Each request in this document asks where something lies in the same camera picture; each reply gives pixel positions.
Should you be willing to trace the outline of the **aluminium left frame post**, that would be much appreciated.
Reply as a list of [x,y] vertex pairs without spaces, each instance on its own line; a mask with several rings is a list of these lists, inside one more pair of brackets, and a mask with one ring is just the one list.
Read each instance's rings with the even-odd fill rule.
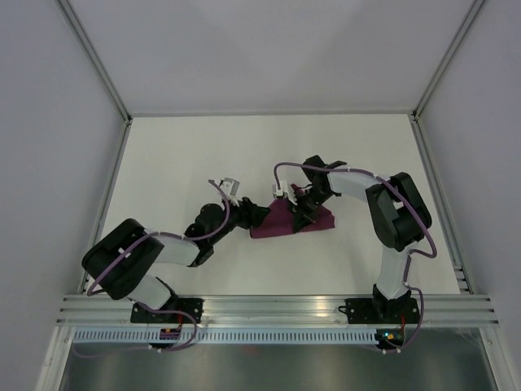
[[91,66],[94,68],[94,71],[101,81],[103,88],[107,92],[109,99],[119,113],[120,117],[123,119],[123,122],[128,125],[132,121],[132,115],[129,113],[129,110],[123,102],[119,92],[117,91],[112,78],[104,66],[103,61],[99,56],[94,43],[90,39],[90,36],[79,15],[77,14],[77,11],[75,10],[72,2],[68,0],[57,0],[55,3],[69,28],[76,37]]

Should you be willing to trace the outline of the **aluminium front rail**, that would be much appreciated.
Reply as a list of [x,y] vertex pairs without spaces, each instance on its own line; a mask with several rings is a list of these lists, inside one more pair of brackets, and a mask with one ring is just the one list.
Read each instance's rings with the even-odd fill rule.
[[[204,327],[340,327],[342,296],[204,296]],[[60,326],[129,326],[132,304],[107,296],[67,295],[55,322]],[[495,327],[499,319],[484,295],[426,295],[425,327]]]

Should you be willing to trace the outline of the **aluminium right frame post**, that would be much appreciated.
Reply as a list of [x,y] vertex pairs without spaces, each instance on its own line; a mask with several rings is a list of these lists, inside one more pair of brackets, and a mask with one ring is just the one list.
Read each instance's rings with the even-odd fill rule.
[[473,0],[462,18],[462,21],[458,25],[456,32],[451,38],[448,47],[444,51],[440,62],[436,65],[435,71],[431,75],[426,88],[421,94],[414,109],[409,114],[409,120],[411,122],[417,122],[418,118],[425,111],[428,103],[430,102],[432,95],[435,93],[436,88],[441,83],[444,75],[449,69],[449,66],[454,61],[457,53],[461,50],[462,45],[473,28],[474,23],[478,19],[481,11],[488,4],[487,0]]

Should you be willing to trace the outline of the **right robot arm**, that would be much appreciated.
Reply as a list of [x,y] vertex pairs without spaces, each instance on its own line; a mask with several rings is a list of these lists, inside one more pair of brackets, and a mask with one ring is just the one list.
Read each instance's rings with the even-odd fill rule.
[[371,310],[380,322],[392,322],[409,310],[411,289],[406,275],[410,257],[423,239],[431,241],[432,219],[408,173],[382,177],[364,169],[349,168],[343,161],[326,164],[311,156],[300,165],[309,187],[296,191],[289,201],[292,231],[297,233],[318,220],[318,210],[331,197],[351,196],[368,205],[374,233],[383,246]]

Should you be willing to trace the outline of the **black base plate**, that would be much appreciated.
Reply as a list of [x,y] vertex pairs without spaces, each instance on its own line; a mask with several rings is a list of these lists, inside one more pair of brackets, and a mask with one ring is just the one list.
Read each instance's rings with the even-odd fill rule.
[[158,310],[136,303],[130,322],[135,324],[199,324],[204,312],[204,300],[198,297],[175,297]]
[[421,311],[414,298],[405,301],[376,301],[371,298],[346,299],[338,311],[345,314],[349,324],[416,324]]

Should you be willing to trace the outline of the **aluminium frame post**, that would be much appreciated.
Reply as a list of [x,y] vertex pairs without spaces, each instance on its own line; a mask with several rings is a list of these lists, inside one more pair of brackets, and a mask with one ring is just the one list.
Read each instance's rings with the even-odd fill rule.
[[435,71],[431,75],[426,88],[421,94],[414,109],[409,114],[409,120],[411,122],[417,122],[418,118],[425,111],[428,103],[430,102],[432,95],[435,93],[436,88],[441,83],[444,75],[449,69],[449,66],[454,61],[457,53],[461,50],[462,45],[473,28],[474,23],[478,19],[481,11],[488,4],[487,0],[473,0],[462,18],[462,21],[458,25],[456,32],[451,38],[448,47],[444,51],[440,62],[436,65]]
[[103,88],[107,92],[109,99],[119,113],[120,117],[123,119],[123,122],[128,125],[132,121],[132,115],[129,113],[129,110],[123,102],[119,92],[117,91],[112,78],[104,66],[103,61],[99,56],[94,43],[90,39],[90,36],[79,15],[77,14],[77,11],[75,10],[72,2],[68,0],[57,0],[55,3],[69,28],[76,37],[91,66],[94,68],[94,71],[101,81]]

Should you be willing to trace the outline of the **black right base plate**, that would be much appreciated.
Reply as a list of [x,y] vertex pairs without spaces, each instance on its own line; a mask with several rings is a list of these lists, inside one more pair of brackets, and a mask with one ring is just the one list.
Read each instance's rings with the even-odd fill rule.
[[346,299],[338,311],[345,314],[349,324],[416,324],[421,311],[414,298],[405,301],[376,301],[371,298]]

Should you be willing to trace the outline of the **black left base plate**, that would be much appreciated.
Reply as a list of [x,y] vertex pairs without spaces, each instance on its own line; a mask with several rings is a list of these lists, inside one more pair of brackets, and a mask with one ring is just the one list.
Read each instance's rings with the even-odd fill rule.
[[199,324],[204,312],[204,300],[198,297],[175,297],[158,310],[136,303],[130,322],[135,324]]

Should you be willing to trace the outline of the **purple cloth napkin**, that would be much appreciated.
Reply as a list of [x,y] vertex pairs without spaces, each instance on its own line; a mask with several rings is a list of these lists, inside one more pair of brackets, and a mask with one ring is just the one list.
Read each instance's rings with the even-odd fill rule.
[[[321,187],[321,188],[331,190],[329,187]],[[260,227],[250,229],[250,237],[252,239],[268,239],[268,238],[294,235],[294,233],[292,232],[292,229],[291,229],[292,215],[291,215],[291,212],[289,211],[289,206],[290,206],[290,202],[288,200],[274,199],[274,201],[269,206],[269,208],[271,210],[269,216],[264,220],[264,222],[260,225]]]

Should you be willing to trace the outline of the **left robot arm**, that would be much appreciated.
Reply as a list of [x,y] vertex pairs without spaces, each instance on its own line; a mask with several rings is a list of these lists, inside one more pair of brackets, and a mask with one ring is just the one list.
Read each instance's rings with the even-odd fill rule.
[[177,295],[163,280],[149,273],[156,263],[199,267],[215,245],[236,228],[258,228],[270,208],[244,197],[236,203],[205,204],[183,235],[147,231],[128,218],[107,234],[81,260],[94,279],[88,294],[106,293],[118,301],[130,299],[145,306],[159,322],[177,315]]

